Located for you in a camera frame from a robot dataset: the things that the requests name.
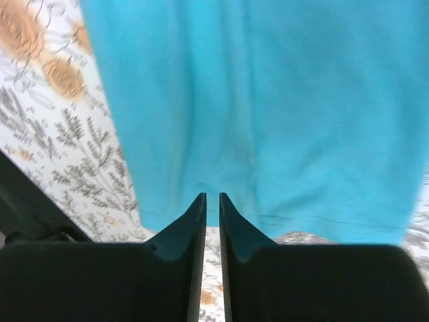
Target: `folded fabric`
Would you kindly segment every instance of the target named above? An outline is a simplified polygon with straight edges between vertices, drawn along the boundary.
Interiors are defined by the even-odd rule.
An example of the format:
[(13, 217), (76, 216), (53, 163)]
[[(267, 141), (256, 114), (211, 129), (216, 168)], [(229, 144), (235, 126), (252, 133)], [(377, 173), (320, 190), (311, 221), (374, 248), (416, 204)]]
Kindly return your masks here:
[(144, 226), (397, 244), (429, 152), (424, 0), (84, 0)]

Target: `floral tablecloth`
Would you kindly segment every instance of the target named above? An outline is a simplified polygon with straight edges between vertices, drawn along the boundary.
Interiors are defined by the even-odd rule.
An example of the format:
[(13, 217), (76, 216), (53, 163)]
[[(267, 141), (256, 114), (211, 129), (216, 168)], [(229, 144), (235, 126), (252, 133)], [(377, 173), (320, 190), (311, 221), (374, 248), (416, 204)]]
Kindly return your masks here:
[[(143, 242), (78, 0), (0, 0), (0, 148), (96, 242)], [(429, 190), (404, 247), (429, 276)], [(294, 232), (279, 243), (326, 243)], [(219, 229), (208, 227), (201, 321), (224, 321)]]

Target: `blue cloth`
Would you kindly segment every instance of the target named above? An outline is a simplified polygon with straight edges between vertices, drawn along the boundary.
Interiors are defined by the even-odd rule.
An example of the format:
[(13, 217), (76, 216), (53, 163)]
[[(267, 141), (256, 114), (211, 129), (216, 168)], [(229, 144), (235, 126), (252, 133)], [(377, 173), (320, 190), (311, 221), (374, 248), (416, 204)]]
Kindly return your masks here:
[(397, 244), (428, 160), (424, 0), (85, 0), (137, 192), (161, 230), (199, 192), (262, 232)]

